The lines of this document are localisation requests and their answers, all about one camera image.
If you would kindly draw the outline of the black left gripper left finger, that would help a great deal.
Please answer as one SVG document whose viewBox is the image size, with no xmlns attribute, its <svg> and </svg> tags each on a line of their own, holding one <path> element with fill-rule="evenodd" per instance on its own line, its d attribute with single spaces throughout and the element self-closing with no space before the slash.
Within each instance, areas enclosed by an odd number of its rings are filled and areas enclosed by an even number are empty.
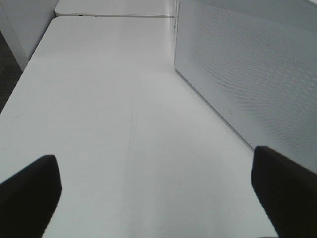
<svg viewBox="0 0 317 238">
<path fill-rule="evenodd" d="M 62 192 L 55 155 L 44 155 L 0 184 L 0 236 L 41 238 Z"/>
</svg>

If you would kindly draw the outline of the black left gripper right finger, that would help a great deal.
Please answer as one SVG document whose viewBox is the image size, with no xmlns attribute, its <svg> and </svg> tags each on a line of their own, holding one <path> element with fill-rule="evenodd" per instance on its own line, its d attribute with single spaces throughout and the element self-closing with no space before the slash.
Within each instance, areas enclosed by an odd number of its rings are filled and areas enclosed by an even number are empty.
<svg viewBox="0 0 317 238">
<path fill-rule="evenodd" d="M 279 238 L 317 236 L 315 173 L 267 146 L 258 146 L 251 184 Z"/>
</svg>

